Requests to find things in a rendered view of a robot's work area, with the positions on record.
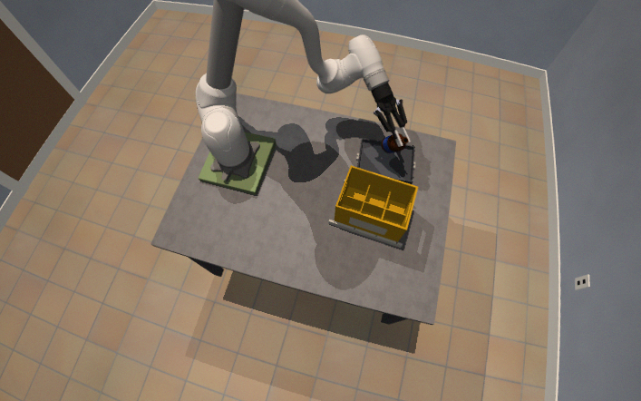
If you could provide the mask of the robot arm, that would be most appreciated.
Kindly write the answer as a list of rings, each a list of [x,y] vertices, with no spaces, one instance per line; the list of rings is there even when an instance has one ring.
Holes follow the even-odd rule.
[[[232,79],[244,8],[299,31],[321,92],[337,93],[360,78],[368,91],[389,82],[382,58],[366,35],[349,42],[346,58],[324,61],[316,20],[298,0],[214,0],[207,73],[200,78],[195,95],[202,138],[216,158],[210,168],[222,171],[221,179],[226,181],[231,174],[246,179],[260,147],[258,142],[248,142],[241,128],[237,86]]]

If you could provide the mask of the orange and blue bottle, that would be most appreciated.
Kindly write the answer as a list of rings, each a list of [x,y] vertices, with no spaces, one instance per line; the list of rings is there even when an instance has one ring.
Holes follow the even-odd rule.
[[[404,144],[404,146],[398,147],[395,138],[393,137],[393,135],[390,135],[390,136],[385,137],[382,140],[382,148],[383,148],[383,150],[385,152],[387,152],[387,153],[399,152],[399,151],[401,151],[401,150],[403,150],[405,148],[406,143],[409,140],[408,140],[407,137],[403,137],[400,133],[399,133],[399,135],[400,135],[402,144]]]

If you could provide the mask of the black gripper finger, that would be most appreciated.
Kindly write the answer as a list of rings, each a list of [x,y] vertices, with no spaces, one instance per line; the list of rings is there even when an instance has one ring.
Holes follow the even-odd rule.
[[[399,127],[400,127],[399,129],[400,129],[400,131],[402,133],[402,136],[403,137],[407,137],[408,140],[409,140],[408,142],[410,142],[410,139],[408,137],[407,131],[405,130],[405,127],[404,127],[405,124],[407,123],[407,119],[406,119],[405,112],[404,112],[404,109],[403,109],[403,100],[402,99],[401,100],[396,100],[396,105],[397,105],[399,113],[397,112],[397,109],[396,109],[396,107],[394,105],[394,102],[390,101],[390,104],[393,107],[393,111],[390,111],[390,112],[393,114],[394,119],[396,120],[397,124],[399,125]]]
[[[395,127],[394,127],[394,124],[393,124],[393,119],[392,119],[392,116],[391,116],[391,112],[390,112],[388,103],[386,103],[384,106],[385,106],[385,109],[387,111],[387,112],[384,112],[384,116],[385,116],[387,121],[385,120],[384,116],[381,114],[381,111],[380,111],[379,107],[377,107],[377,109],[374,111],[374,114],[378,117],[379,121],[381,122],[381,124],[383,125],[385,130],[387,132],[391,132],[393,134],[393,137],[395,138],[398,147],[403,146],[402,141],[400,139],[400,136],[399,136],[397,130],[395,130]]]

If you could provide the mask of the yellow-brown crate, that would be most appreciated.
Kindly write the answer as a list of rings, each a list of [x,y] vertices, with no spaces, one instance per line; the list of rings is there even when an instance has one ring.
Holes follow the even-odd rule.
[[[335,221],[398,242],[407,231],[417,190],[412,184],[350,166],[335,205]]]

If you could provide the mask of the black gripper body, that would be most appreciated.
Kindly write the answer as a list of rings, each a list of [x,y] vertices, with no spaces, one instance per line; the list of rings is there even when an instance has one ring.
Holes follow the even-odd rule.
[[[393,97],[393,92],[391,90],[389,83],[385,83],[374,88],[371,91],[371,93],[374,97],[375,102],[377,103],[377,107],[379,107],[382,112],[387,112],[384,106],[386,103],[388,103],[390,111],[393,110],[393,107],[390,104],[390,101],[393,101],[395,105],[396,99],[395,97]]]

